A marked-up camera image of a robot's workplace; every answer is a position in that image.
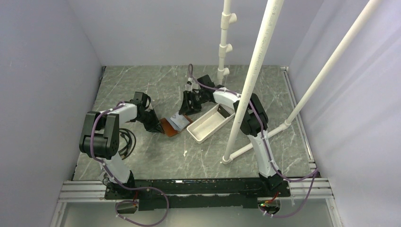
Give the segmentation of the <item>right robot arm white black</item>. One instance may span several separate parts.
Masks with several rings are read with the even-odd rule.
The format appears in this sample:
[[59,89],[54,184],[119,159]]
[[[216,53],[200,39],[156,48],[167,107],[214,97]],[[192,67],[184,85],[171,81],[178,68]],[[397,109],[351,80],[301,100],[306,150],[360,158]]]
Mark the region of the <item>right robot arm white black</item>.
[[[199,89],[184,91],[183,103],[179,110],[180,115],[192,115],[201,111],[201,105],[206,102],[213,102],[227,106],[239,115],[239,103],[242,95],[228,90],[222,85],[216,86],[209,75],[201,78],[190,76],[187,84],[198,84]],[[240,130],[245,134],[253,147],[257,158],[261,192],[266,196],[278,195],[288,197],[290,190],[288,183],[284,180],[273,154],[270,150],[267,132],[268,117],[256,94],[252,94],[247,105]]]

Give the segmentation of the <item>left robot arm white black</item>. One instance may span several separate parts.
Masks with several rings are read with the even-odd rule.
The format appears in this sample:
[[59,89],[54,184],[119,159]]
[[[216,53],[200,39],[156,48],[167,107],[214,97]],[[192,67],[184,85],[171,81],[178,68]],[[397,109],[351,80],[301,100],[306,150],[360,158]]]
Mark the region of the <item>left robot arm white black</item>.
[[80,151],[100,164],[125,199],[136,192],[133,173],[118,152],[120,127],[127,122],[140,122],[148,132],[164,133],[150,96],[135,92],[133,99],[119,102],[113,108],[87,112],[79,141]]

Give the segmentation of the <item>brown leather card holder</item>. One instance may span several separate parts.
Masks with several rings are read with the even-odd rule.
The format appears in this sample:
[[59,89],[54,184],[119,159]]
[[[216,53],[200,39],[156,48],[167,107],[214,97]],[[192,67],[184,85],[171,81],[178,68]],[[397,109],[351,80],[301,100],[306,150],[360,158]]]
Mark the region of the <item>brown leather card holder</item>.
[[165,135],[172,137],[184,131],[191,123],[193,123],[193,120],[184,114],[180,115],[176,113],[171,117],[162,118],[160,123]]

